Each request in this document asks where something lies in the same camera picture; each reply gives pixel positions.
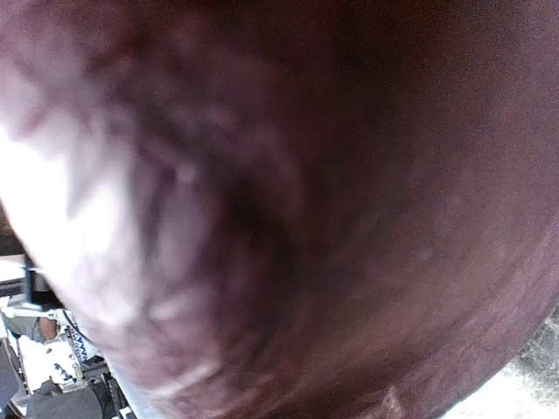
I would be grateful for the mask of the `red wrapping paper sheet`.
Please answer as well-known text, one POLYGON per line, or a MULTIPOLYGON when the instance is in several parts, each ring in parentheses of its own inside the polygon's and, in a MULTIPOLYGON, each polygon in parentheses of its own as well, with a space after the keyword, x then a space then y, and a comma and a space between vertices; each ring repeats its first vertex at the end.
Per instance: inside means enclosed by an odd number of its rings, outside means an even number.
POLYGON ((166 418, 434 418, 558 299, 555 1, 4 1, 1 200, 166 418))

